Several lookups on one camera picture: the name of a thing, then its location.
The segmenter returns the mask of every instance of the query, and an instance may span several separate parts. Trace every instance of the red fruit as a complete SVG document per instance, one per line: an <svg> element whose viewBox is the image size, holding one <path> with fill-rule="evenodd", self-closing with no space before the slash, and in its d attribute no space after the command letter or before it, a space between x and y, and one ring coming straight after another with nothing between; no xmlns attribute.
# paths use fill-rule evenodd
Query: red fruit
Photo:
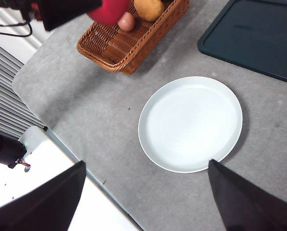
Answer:
<svg viewBox="0 0 287 231"><path fill-rule="evenodd" d="M102 6L87 13L95 22L105 26L116 24L129 6L130 0L102 0Z"/></svg>

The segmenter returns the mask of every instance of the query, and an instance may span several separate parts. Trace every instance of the gray table surface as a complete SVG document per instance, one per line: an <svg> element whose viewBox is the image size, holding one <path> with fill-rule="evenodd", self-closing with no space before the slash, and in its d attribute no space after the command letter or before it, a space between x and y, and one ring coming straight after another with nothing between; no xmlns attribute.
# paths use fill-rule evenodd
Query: gray table surface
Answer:
<svg viewBox="0 0 287 231"><path fill-rule="evenodd" d="M58 28L22 68L13 88L145 230L222 231L207 170L178 174L153 164L137 135L140 112L164 84L206 76L225 83L243 129L223 164L287 201L287 83L203 55L197 41L227 0L191 0L186 15L131 76L80 55L83 15Z"/></svg>

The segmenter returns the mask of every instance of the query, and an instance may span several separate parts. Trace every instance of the wicker basket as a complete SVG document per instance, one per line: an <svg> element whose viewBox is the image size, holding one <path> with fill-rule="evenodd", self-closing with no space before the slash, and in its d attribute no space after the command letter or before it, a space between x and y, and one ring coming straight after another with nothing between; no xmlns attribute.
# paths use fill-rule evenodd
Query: wicker basket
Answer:
<svg viewBox="0 0 287 231"><path fill-rule="evenodd" d="M138 16L132 0L128 11L135 16L136 27L131 32L122 31L118 25L93 23L79 39L77 50L108 71L134 73L189 6L189 0L163 3L164 13L155 22L147 22Z"/></svg>

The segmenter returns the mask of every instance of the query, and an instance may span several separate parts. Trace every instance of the white plate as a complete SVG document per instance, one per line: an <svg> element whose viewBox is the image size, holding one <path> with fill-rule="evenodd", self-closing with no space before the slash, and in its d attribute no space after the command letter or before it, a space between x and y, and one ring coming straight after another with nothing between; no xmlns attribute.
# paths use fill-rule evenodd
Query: white plate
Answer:
<svg viewBox="0 0 287 231"><path fill-rule="evenodd" d="M235 146L243 118L235 94L207 77L186 77L155 92L138 125L142 149L158 166L179 173L208 168Z"/></svg>

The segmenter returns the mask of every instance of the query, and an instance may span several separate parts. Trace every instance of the red object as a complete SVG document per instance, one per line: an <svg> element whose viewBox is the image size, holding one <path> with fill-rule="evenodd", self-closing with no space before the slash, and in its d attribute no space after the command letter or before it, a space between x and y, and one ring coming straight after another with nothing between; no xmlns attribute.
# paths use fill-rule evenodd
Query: red object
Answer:
<svg viewBox="0 0 287 231"><path fill-rule="evenodd" d="M41 12L39 11L39 7L37 3L31 3L32 13L34 14L34 17L38 20L42 20Z"/></svg>
<svg viewBox="0 0 287 231"><path fill-rule="evenodd" d="M127 11L130 0L102 0L102 6L87 13L95 22L104 26L116 24Z"/></svg>

